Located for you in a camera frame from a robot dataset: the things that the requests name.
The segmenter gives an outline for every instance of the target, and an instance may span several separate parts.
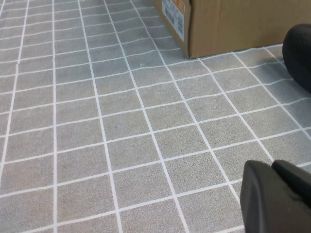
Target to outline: box label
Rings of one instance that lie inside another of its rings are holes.
[[[162,0],[162,12],[184,41],[185,5],[181,0]]]

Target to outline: tile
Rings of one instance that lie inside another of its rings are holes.
[[[126,43],[123,46],[126,56],[149,52],[155,50],[155,46],[151,39],[143,39],[131,43]]]
[[[23,40],[23,46],[38,44],[38,43],[46,43],[46,42],[52,42],[53,41],[53,35],[52,32],[45,32],[35,35],[24,35]]]
[[[80,19],[67,19],[62,21],[56,21],[54,24],[55,30],[65,30],[70,28],[82,27]]]
[[[57,124],[98,117],[95,98],[56,105]]]
[[[165,67],[139,69],[132,73],[138,87],[172,80],[170,73]]]
[[[72,28],[65,31],[55,31],[55,40],[66,40],[84,37],[83,28]]]
[[[87,38],[87,44],[90,49],[117,45],[118,40],[115,34],[96,35]]]
[[[77,18],[77,21],[80,21],[80,11],[79,9],[74,11],[62,11],[62,12],[55,12],[54,18],[56,22],[58,20],[64,21],[64,19],[70,19],[70,18]]]
[[[4,165],[1,193],[53,184],[53,156]]]
[[[26,8],[27,3],[26,2],[12,2],[11,4],[6,4],[3,6],[3,11],[9,11],[14,10],[18,8]]]
[[[0,199],[0,232],[14,233],[53,224],[53,189]]]
[[[281,64],[264,64],[256,68],[250,68],[250,70],[263,84],[281,79],[292,79],[287,69]]]
[[[258,142],[216,150],[215,155],[231,181],[243,177],[244,164],[247,160],[257,160],[271,164],[271,160]]]
[[[113,170],[159,160],[150,135],[108,143],[108,150]]]
[[[164,23],[160,17],[153,17],[153,18],[142,18],[146,27],[157,27],[162,26]]]
[[[223,95],[190,100],[188,105],[197,121],[236,114]]]
[[[6,161],[29,158],[53,152],[53,129],[9,136]]]
[[[44,15],[36,15],[36,16],[27,16],[27,24],[40,23],[44,21],[52,21],[52,16],[53,16],[52,13],[47,13]]]
[[[100,14],[107,14],[107,9],[105,6],[97,6],[92,8],[85,8],[81,9],[82,15],[91,16],[91,15],[100,15]]]
[[[9,114],[1,114],[0,115],[0,135],[6,135],[8,118],[9,118]]]
[[[22,60],[18,66],[19,73],[53,69],[52,56]]]
[[[235,53],[247,67],[253,67],[265,62],[276,62],[265,49],[254,49],[243,53]]]
[[[15,38],[2,39],[0,44],[0,49],[9,49],[20,46],[21,36]]]
[[[79,51],[68,54],[60,54],[55,57],[55,66],[66,67],[88,63],[87,51]]]
[[[220,93],[210,75],[177,81],[177,85],[185,99]]]
[[[51,0],[41,0],[41,1],[31,1],[29,2],[29,7],[38,7],[43,5],[50,5]]]
[[[12,94],[0,95],[0,113],[10,111],[11,101],[12,101]]]
[[[15,93],[13,109],[53,103],[53,87],[42,87]]]
[[[163,65],[157,51],[127,57],[127,61],[131,69],[138,69],[142,67],[157,67]]]
[[[113,174],[119,207],[172,195],[161,164]]]
[[[57,155],[57,182],[62,183],[107,172],[103,145]]]
[[[122,21],[122,20],[126,21],[126,20],[130,20],[136,17],[138,17],[138,15],[134,8],[132,8],[132,10],[127,10],[125,12],[118,12],[118,13],[111,14],[111,18],[113,22]]]
[[[28,9],[28,15],[36,15],[41,13],[51,13],[52,12],[52,6],[41,6],[36,8],[29,8]]]
[[[10,133],[53,125],[53,106],[39,107],[12,113]]]
[[[142,111],[103,118],[107,140],[132,136],[149,131]]]
[[[193,123],[184,103],[147,109],[147,116],[153,130],[162,130]]]
[[[165,165],[177,194],[225,183],[210,153],[167,161]]]
[[[135,90],[99,97],[102,115],[141,108]]]
[[[125,232],[184,232],[173,200],[162,201],[121,212]]]
[[[145,107],[182,100],[173,83],[159,84],[142,88],[139,89],[139,94]]]
[[[109,24],[111,23],[109,15],[92,15],[83,17],[84,26],[91,26],[96,24]]]
[[[262,86],[227,93],[227,95],[240,113],[277,104]]]
[[[239,204],[227,186],[178,200],[190,232],[212,233],[243,224]]]
[[[242,182],[238,182],[238,183],[234,183],[232,185],[234,191],[238,194],[238,196],[240,197],[241,194],[241,187],[242,187]]]
[[[103,136],[99,120],[57,127],[57,150],[66,150],[102,141]]]
[[[140,18],[135,18],[132,20],[127,20],[127,21],[122,21],[122,22],[115,22],[114,25],[115,25],[117,32],[122,32],[124,30],[128,30],[131,28],[138,28],[138,27],[144,26]]]
[[[154,41],[159,50],[179,50],[179,45],[175,42],[173,37],[156,38]]]
[[[224,91],[241,89],[259,84],[247,69],[235,69],[214,74]]]
[[[120,74],[128,71],[124,58],[93,63],[92,65],[95,77]]]
[[[153,8],[151,1],[132,1],[136,8],[149,7]]]
[[[56,53],[72,52],[78,50],[86,50],[86,42],[83,38],[55,42]]]
[[[23,47],[21,50],[21,59],[31,57],[41,57],[53,55],[53,44],[33,45]]]
[[[0,72],[2,75],[14,75],[16,73],[16,62],[0,64]]]
[[[55,76],[56,83],[67,83],[92,78],[89,64],[57,69]]]
[[[90,50],[92,62],[98,62],[113,58],[123,57],[120,45],[110,46],[106,48]]]
[[[267,49],[280,61],[283,61],[283,45],[267,47]]]
[[[52,70],[30,74],[19,74],[16,84],[16,90],[18,91],[46,85],[53,85]]]
[[[305,97],[311,98],[311,94],[294,80],[284,80],[273,85],[267,85],[266,88],[280,103],[290,103]]]
[[[92,80],[56,86],[57,102],[92,96],[95,96]]]
[[[129,73],[96,79],[95,82],[98,95],[105,95],[134,88]]]
[[[246,114],[243,115],[243,118],[258,137],[266,137],[298,128],[281,107]]]
[[[148,28],[148,32],[149,32],[151,38],[153,38],[153,39],[171,36],[169,30],[166,27]]]
[[[107,5],[107,7],[108,7],[108,10],[110,13],[115,13],[115,12],[133,9],[133,5],[130,2],[124,3],[124,4]]]
[[[17,61],[19,49],[1,51],[0,62]]]
[[[115,214],[91,219],[88,221],[72,223],[58,227],[59,233],[89,232],[89,233],[118,233],[118,224]]]
[[[14,10],[14,11],[6,11],[1,14],[2,18],[11,18],[11,17],[20,17],[26,14],[26,8],[21,10]]]
[[[148,34],[145,28],[136,28],[131,30],[126,30],[124,32],[118,32],[119,39],[121,43],[130,42],[133,40],[138,40],[142,38],[148,38]]]
[[[88,0],[88,1],[82,1],[80,2],[81,8],[87,8],[87,7],[100,7],[104,5],[103,1],[100,0]]]
[[[202,62],[211,72],[243,67],[242,63],[233,54],[221,54],[202,59]]]
[[[209,121],[200,126],[212,148],[254,139],[238,116]]]
[[[19,11],[14,11],[16,14],[15,16],[10,16],[10,17],[18,17],[21,16],[18,14]],[[2,28],[1,29],[1,35],[0,38],[7,38],[7,37],[12,37],[12,36],[19,36],[22,35],[23,32],[23,27],[17,27],[17,28]]]
[[[52,22],[47,23],[38,23],[34,25],[28,25],[25,27],[25,34],[35,34],[35,33],[42,33],[46,31],[52,30]]]
[[[155,134],[164,159],[207,150],[196,126],[187,126]]]
[[[100,35],[104,33],[114,34],[112,24],[102,24],[102,25],[94,25],[85,27],[86,36]]]
[[[198,61],[169,66],[175,79],[207,74],[208,70]]]
[[[79,5],[77,2],[62,2],[60,1],[58,4],[54,4],[54,11],[65,11],[65,10],[73,10],[78,9]]]
[[[295,165],[311,161],[311,141],[302,131],[261,142],[275,160],[282,159]]]
[[[167,65],[190,61],[190,59],[184,55],[182,50],[161,51],[161,55]]]
[[[57,194],[59,222],[114,210],[109,176],[60,186]]]

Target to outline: floor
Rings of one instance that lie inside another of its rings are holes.
[[[151,0],[1,0],[0,232],[242,233],[243,164],[311,172],[282,45],[188,60]]]

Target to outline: white grid line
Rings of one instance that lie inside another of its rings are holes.
[[[103,141],[104,141],[106,162],[107,162],[107,167],[108,167],[108,171],[109,171],[109,178],[110,178],[110,183],[111,183],[112,197],[113,197],[113,202],[114,202],[114,207],[115,207],[115,212],[116,212],[116,217],[117,217],[117,223],[118,223],[119,233],[122,233],[123,230],[122,230],[122,225],[121,225],[121,217],[120,217],[120,213],[119,213],[118,198],[117,198],[117,193],[116,193],[115,184],[114,184],[113,175],[112,175],[112,168],[111,168],[109,151],[108,151],[108,146],[107,146],[107,139],[106,139],[106,135],[105,135],[105,131],[104,131],[104,123],[103,123],[103,118],[102,118],[102,111],[101,111],[101,107],[100,107],[100,104],[99,104],[99,98],[98,98],[97,87],[96,87],[96,82],[95,82],[95,77],[94,77],[94,72],[93,72],[92,60],[91,60],[90,52],[89,52],[89,49],[88,49],[88,42],[87,42],[87,38],[86,38],[86,31],[85,31],[85,28],[84,28],[84,21],[83,21],[81,6],[80,6],[80,0],[78,0],[78,5],[79,5],[80,16],[81,16],[81,23],[82,23],[82,28],[83,28],[83,34],[84,34],[84,37],[85,37],[88,62],[89,62],[89,66],[90,66],[90,70],[91,70],[91,75],[92,75],[92,79],[93,79],[93,87],[94,87],[94,93],[95,93],[95,97],[96,97],[98,116],[100,117],[100,125],[101,125],[101,130],[102,130],[102,137],[103,137]]]
[[[144,26],[146,26],[145,23],[144,23],[144,21],[143,21],[142,19],[140,19],[140,20],[141,20],[142,24],[143,24]],[[149,35],[149,37],[152,39],[152,37],[151,37],[151,35],[149,34],[147,28],[146,28],[146,31],[147,31],[147,34]],[[154,41],[153,39],[152,39],[152,41],[153,41],[153,44],[154,44],[155,48],[158,50],[158,47],[157,47],[155,41]],[[222,173],[224,179],[225,179],[226,182],[228,183],[228,182],[229,182],[229,178],[227,177],[227,175],[226,175],[226,173],[225,173],[225,170],[223,169],[222,165],[221,165],[220,162],[218,161],[218,159],[217,159],[215,153],[212,151],[212,148],[211,148],[211,146],[210,146],[210,144],[209,144],[207,138],[205,137],[205,135],[204,135],[204,133],[203,133],[203,131],[202,131],[200,125],[198,124],[198,122],[197,122],[197,120],[196,120],[196,118],[194,117],[193,112],[192,112],[192,110],[190,109],[190,107],[189,107],[187,101],[185,100],[185,97],[184,97],[183,93],[181,92],[180,88],[178,87],[178,85],[177,85],[177,83],[176,83],[176,80],[175,80],[175,77],[173,76],[171,70],[170,70],[170,69],[168,68],[168,66],[166,65],[166,63],[165,63],[165,61],[164,61],[164,59],[163,59],[163,57],[162,57],[162,54],[161,54],[161,52],[160,52],[159,50],[158,50],[158,54],[159,54],[159,56],[160,56],[160,58],[161,58],[161,60],[162,60],[162,63],[163,63],[163,65],[164,65],[164,67],[165,67],[165,68],[167,69],[167,71],[169,72],[169,74],[170,74],[170,76],[171,76],[171,78],[172,78],[172,80],[173,80],[173,82],[174,82],[174,85],[175,85],[175,87],[176,87],[176,89],[177,89],[177,91],[178,91],[178,93],[179,93],[181,99],[183,100],[183,102],[184,102],[184,104],[185,104],[185,106],[186,106],[188,112],[190,113],[193,122],[195,123],[195,125],[196,125],[198,131],[200,132],[200,135],[202,136],[202,138],[203,138],[203,140],[204,140],[204,142],[205,142],[207,148],[210,150],[211,155],[212,155],[213,159],[215,160],[215,163],[217,164],[219,170],[221,171],[221,173]],[[232,186],[231,184],[229,184],[229,187],[230,187],[230,190],[231,190],[231,192],[233,193],[234,197],[236,198],[237,202],[240,204],[239,196],[238,196],[237,193],[235,192],[233,186]]]
[[[198,60],[200,61],[200,63],[209,71],[210,69],[202,62],[202,60],[200,58],[198,58]],[[223,88],[220,86],[220,84],[217,82],[215,76],[213,74],[211,74],[214,82],[216,83],[216,85],[218,86],[218,88],[220,89],[220,91],[223,93],[224,97],[226,98],[226,100],[229,102],[229,104],[231,105],[231,107],[234,109],[234,111],[237,113],[238,117],[241,119],[241,121],[244,123],[244,125],[248,128],[248,130],[251,132],[252,136],[257,140],[257,142],[259,143],[260,147],[264,150],[264,152],[266,153],[266,155],[268,156],[268,158],[273,162],[274,159],[272,158],[271,154],[269,153],[269,151],[266,149],[266,147],[263,145],[263,143],[258,139],[257,135],[255,134],[255,132],[253,131],[253,129],[249,126],[249,124],[245,121],[245,119],[243,118],[243,116],[241,115],[241,113],[238,111],[238,109],[235,107],[235,105],[232,103],[232,101],[229,99],[228,95],[225,93],[225,91],[223,90]]]
[[[306,132],[305,129],[302,128],[302,126],[298,123],[298,121],[287,111],[287,109],[280,103],[280,101],[277,100],[277,98],[272,95],[272,93],[267,89],[267,87],[260,81],[259,78],[245,65],[245,63],[234,53],[232,54],[243,64],[243,66],[254,76],[254,78],[261,84],[261,86],[268,92],[268,94],[278,103],[280,104],[281,108],[286,112],[286,114],[295,122],[295,124],[304,132],[304,134],[311,140],[311,136]],[[272,53],[271,55],[280,63],[282,64]]]
[[[26,7],[25,19],[24,19],[24,27],[23,27],[22,37],[21,37],[21,41],[20,41],[20,48],[19,48],[19,53],[18,53],[18,62],[16,64],[16,73],[15,73],[14,85],[13,85],[12,100],[11,100],[11,105],[10,105],[10,112],[9,112],[9,116],[8,116],[6,136],[5,136],[5,140],[4,140],[3,153],[2,153],[2,159],[1,159],[1,165],[0,165],[0,187],[1,187],[1,178],[2,178],[2,173],[3,173],[3,168],[4,168],[5,156],[6,156],[7,147],[8,147],[9,133],[10,133],[10,127],[11,127],[11,120],[12,120],[12,111],[13,111],[15,91],[16,91],[17,78],[18,78],[18,65],[20,63],[21,51],[23,48],[24,34],[25,34],[27,14],[28,14],[28,6],[29,6],[29,0],[27,0],[27,7]]]
[[[158,156],[159,156],[159,158],[160,158],[160,160],[161,160],[161,165],[162,165],[162,167],[163,167],[163,170],[164,170],[164,173],[165,173],[165,176],[166,176],[168,185],[169,185],[169,187],[170,187],[170,190],[171,190],[172,195],[174,196],[173,199],[174,199],[175,204],[176,204],[176,207],[177,207],[177,209],[178,209],[178,212],[179,212],[181,221],[182,221],[182,223],[183,223],[183,225],[184,225],[185,231],[188,233],[189,230],[188,230],[188,227],[187,227],[187,224],[186,224],[186,220],[185,220],[185,218],[184,218],[184,216],[183,216],[183,213],[182,213],[182,211],[181,211],[181,208],[180,208],[180,205],[179,205],[179,201],[178,201],[178,199],[177,199],[177,197],[176,197],[176,193],[175,193],[175,190],[174,190],[172,181],[171,181],[171,179],[170,179],[170,177],[169,177],[168,171],[167,171],[167,169],[166,169],[166,165],[165,165],[165,163],[164,163],[164,161],[163,161],[163,157],[162,157],[161,151],[160,151],[159,146],[158,146],[157,141],[156,141],[155,134],[153,133],[153,129],[152,129],[151,124],[150,124],[150,121],[149,121],[149,119],[148,119],[148,116],[147,116],[147,113],[146,113],[144,104],[143,104],[142,99],[141,99],[141,97],[140,97],[140,94],[139,94],[139,92],[138,92],[137,85],[136,85],[136,82],[135,82],[133,73],[132,73],[132,71],[131,71],[130,65],[129,65],[129,63],[128,63],[128,60],[127,60],[127,58],[126,58],[126,55],[125,55],[125,52],[124,52],[124,49],[123,49],[123,45],[122,45],[122,43],[121,43],[121,41],[120,41],[118,32],[117,32],[116,27],[115,27],[115,24],[114,24],[114,22],[113,22],[113,20],[112,20],[111,14],[110,14],[109,9],[108,9],[108,6],[106,5],[106,1],[105,1],[105,0],[103,0],[103,1],[104,1],[104,3],[105,3],[107,12],[108,12],[108,14],[109,14],[109,18],[110,18],[110,20],[111,20],[112,27],[113,27],[113,29],[114,29],[114,31],[115,31],[115,33],[116,33],[116,37],[117,37],[118,43],[119,43],[119,45],[120,45],[120,47],[121,47],[121,50],[122,50],[122,53],[123,53],[123,56],[124,56],[124,59],[125,59],[125,63],[126,63],[126,66],[127,66],[127,69],[128,69],[128,71],[129,71],[129,73],[130,73],[130,76],[131,76],[133,85],[134,85],[134,87],[135,87],[135,91],[136,91],[138,100],[139,100],[139,102],[140,102],[140,105],[141,105],[141,108],[142,108],[144,117],[145,117],[145,119],[146,119],[146,122],[147,122],[147,125],[148,125],[148,128],[149,128],[149,131],[150,131],[150,133],[151,133],[151,136],[152,136],[152,139],[153,139],[153,142],[154,142],[156,151],[157,151]]]
[[[52,0],[52,50],[53,50],[53,233],[57,233],[57,127],[56,127],[56,64],[55,64],[55,21]]]
[[[214,148],[214,149],[212,149],[212,151],[222,150],[222,149],[225,149],[225,148],[234,147],[234,146],[237,146],[237,145],[241,145],[241,144],[245,144],[245,143],[250,143],[250,142],[256,142],[256,140],[253,139],[253,140],[245,141],[245,142],[242,142],[242,143],[234,143],[234,144],[227,145],[227,146],[224,146],[224,147]],[[104,142],[93,144],[91,146],[99,146],[99,145],[103,145],[103,144],[104,144]],[[70,152],[70,151],[75,151],[75,150],[76,149],[69,149],[69,150],[59,151],[57,154],[62,154],[62,153],[68,152],[68,151]],[[163,159],[163,161],[164,162],[173,161],[173,160],[177,160],[177,159],[181,159],[181,158],[196,156],[196,155],[207,153],[207,152],[210,152],[210,150],[202,150],[202,151],[193,152],[193,153],[189,153],[189,154],[178,155],[178,156],[174,156],[174,157]],[[51,156],[51,155],[53,155],[53,153],[46,154],[44,156],[36,156],[36,158],[42,158],[42,157],[47,157],[47,156]],[[32,159],[36,159],[36,158],[30,157],[30,158],[27,158],[27,159],[23,159],[23,161],[32,160]],[[10,163],[16,163],[16,161],[6,162],[5,164],[10,164]],[[155,165],[155,164],[159,164],[159,163],[161,163],[161,160],[156,160],[156,161],[152,161],[152,162],[148,162],[148,163],[144,163],[144,164],[139,164],[139,165],[135,165],[135,166],[129,166],[129,167],[125,167],[125,168],[120,168],[120,169],[113,170],[112,174],[120,173],[120,172],[124,172],[124,171],[128,171],[128,170],[137,169],[137,168],[140,168],[140,167],[151,166],[151,165]],[[306,162],[306,163],[298,164],[296,166],[302,168],[302,167],[309,166],[309,165],[311,165],[311,162]],[[75,180],[65,181],[65,182],[57,183],[56,185],[57,186],[64,186],[64,185],[67,185],[67,184],[77,183],[77,182],[80,182],[80,181],[86,181],[86,180],[90,180],[90,179],[101,177],[101,176],[105,176],[105,175],[109,175],[109,172],[104,172],[104,173],[100,173],[100,174],[96,174],[96,175],[91,175],[91,176],[87,176],[87,177],[82,177],[82,178],[78,178],[78,179],[75,179]],[[242,179],[233,180],[233,181],[230,181],[230,183],[238,183],[240,181],[242,181]],[[42,189],[48,189],[48,188],[54,188],[54,184],[53,185],[48,185],[48,186],[43,186],[43,187],[25,189],[25,190],[20,190],[20,191],[15,191],[15,192],[11,192],[11,193],[2,194],[2,195],[0,195],[0,198],[14,196],[14,195],[22,194],[22,193],[34,192],[34,191],[38,191],[38,190],[42,190]]]
[[[235,181],[231,181],[230,184],[239,183],[241,181],[242,181],[241,179],[235,180]],[[213,186],[208,186],[208,187],[205,187],[205,188],[200,188],[200,189],[192,190],[190,192],[180,193],[180,194],[177,194],[177,196],[178,197],[183,197],[183,196],[187,196],[187,195],[190,195],[190,194],[200,193],[200,192],[204,192],[204,191],[207,191],[207,190],[224,187],[224,186],[227,186],[227,185],[228,185],[228,183],[220,183],[220,184],[216,184],[216,185],[213,185]],[[150,205],[150,204],[155,204],[155,203],[159,203],[159,202],[166,201],[166,200],[171,200],[171,199],[173,199],[173,196],[167,196],[167,197],[164,197],[164,198],[159,198],[159,199],[155,199],[155,200],[151,200],[151,201],[142,202],[142,203],[139,203],[139,204],[136,204],[136,205],[131,205],[131,206],[120,208],[120,212],[132,210],[132,209],[139,208],[139,207],[142,207],[142,206],[146,206],[146,205]],[[116,213],[116,211],[108,211],[108,212],[105,212],[105,213],[101,213],[101,214],[97,214],[97,215],[92,215],[92,216],[88,216],[88,217],[84,217],[84,218],[79,218],[79,219],[73,219],[73,220],[69,220],[69,221],[59,222],[57,224],[57,226],[63,226],[63,225],[68,225],[68,224],[78,223],[78,222],[84,222],[84,221],[96,219],[96,218],[99,218],[99,217],[103,217],[103,216],[107,216],[107,215],[111,215],[111,214],[115,214],[115,213]],[[35,232],[38,232],[38,231],[50,229],[52,227],[53,227],[53,225],[49,225],[49,226],[45,226],[45,227],[41,227],[41,228],[25,231],[24,233],[35,233]],[[235,228],[226,229],[226,230],[224,230],[222,232],[225,232],[225,233],[232,232],[232,229],[238,230],[238,228],[240,228],[240,227],[241,226],[237,226]]]

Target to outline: rubber wheel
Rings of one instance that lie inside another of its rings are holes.
[[[311,24],[299,24],[288,31],[283,59],[293,79],[311,92]]]

